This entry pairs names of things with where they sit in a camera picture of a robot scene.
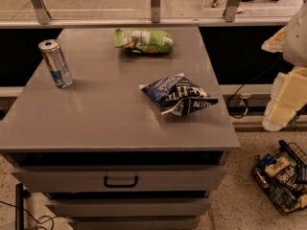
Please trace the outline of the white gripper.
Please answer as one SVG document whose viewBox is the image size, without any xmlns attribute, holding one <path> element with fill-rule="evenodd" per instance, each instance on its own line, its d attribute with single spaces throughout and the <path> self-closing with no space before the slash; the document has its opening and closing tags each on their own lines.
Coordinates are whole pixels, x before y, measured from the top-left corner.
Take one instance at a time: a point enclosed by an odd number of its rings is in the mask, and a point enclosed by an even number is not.
<svg viewBox="0 0 307 230">
<path fill-rule="evenodd" d="M 295 66 L 288 74 L 279 73 L 272 85 L 262 126 L 267 131 L 279 131 L 307 104 L 307 2 L 304 2 L 287 27 L 267 39 L 261 49 L 282 53 Z"/>
</svg>

